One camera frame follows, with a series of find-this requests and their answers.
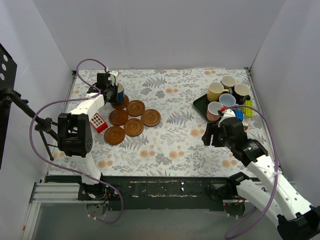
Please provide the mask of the blue mug white inside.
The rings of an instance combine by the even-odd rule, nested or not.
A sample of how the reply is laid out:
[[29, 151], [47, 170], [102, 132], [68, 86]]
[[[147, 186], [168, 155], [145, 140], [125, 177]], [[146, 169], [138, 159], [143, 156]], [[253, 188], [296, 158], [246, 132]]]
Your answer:
[[124, 86], [121, 83], [117, 85], [117, 98], [116, 98], [116, 105], [120, 105], [124, 102], [125, 99], [125, 90]]

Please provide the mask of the cream mug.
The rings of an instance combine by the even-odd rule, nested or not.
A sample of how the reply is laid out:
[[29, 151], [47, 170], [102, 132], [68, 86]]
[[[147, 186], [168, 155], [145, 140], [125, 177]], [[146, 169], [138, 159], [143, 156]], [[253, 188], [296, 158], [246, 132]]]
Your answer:
[[208, 86], [207, 99], [209, 102], [217, 102], [222, 94], [229, 94], [230, 91], [226, 89], [220, 82], [212, 82]]

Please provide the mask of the black mug white inside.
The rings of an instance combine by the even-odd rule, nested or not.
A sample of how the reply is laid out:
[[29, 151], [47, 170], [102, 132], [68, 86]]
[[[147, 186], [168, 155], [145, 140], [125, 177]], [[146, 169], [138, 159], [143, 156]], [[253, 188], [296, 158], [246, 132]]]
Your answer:
[[233, 95], [238, 105], [243, 105], [245, 101], [250, 101], [250, 88], [243, 83], [238, 83], [234, 86]]

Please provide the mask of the dark wooden coaster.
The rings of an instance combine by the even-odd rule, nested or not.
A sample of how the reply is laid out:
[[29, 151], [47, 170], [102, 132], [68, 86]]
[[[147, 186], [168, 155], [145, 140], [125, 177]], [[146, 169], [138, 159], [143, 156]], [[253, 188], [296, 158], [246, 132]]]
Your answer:
[[118, 145], [125, 139], [126, 133], [120, 126], [112, 126], [104, 133], [104, 140], [110, 145]]

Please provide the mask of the green mug back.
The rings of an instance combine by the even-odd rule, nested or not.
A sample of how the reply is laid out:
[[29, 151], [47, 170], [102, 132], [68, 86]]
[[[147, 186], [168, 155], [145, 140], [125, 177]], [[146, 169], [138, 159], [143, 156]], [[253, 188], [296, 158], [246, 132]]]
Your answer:
[[237, 80], [231, 75], [225, 75], [222, 77], [220, 83], [223, 85], [224, 89], [227, 89], [232, 95], [237, 84]]

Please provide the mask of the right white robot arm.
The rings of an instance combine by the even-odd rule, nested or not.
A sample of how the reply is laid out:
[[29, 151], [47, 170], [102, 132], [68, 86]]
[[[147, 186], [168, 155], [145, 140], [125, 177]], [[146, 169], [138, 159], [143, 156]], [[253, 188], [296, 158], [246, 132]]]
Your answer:
[[209, 122], [202, 141], [205, 146], [226, 147], [267, 189], [264, 192], [240, 172], [227, 179], [226, 192], [232, 199], [250, 201], [275, 224], [284, 240], [310, 240], [320, 233], [320, 208], [301, 196], [283, 174], [263, 145], [248, 138], [236, 117], [216, 124]]

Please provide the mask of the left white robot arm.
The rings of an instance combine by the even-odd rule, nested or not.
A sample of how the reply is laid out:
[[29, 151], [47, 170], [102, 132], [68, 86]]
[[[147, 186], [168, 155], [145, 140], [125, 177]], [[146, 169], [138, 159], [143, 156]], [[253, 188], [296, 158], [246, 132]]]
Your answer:
[[98, 73], [97, 81], [87, 91], [85, 100], [70, 112], [58, 116], [58, 148], [75, 164], [81, 175], [81, 183], [90, 186], [89, 194], [95, 200], [103, 199], [107, 191], [106, 187], [99, 183], [102, 173], [91, 153], [91, 120], [106, 103], [115, 103], [118, 100], [118, 75], [117, 71]]

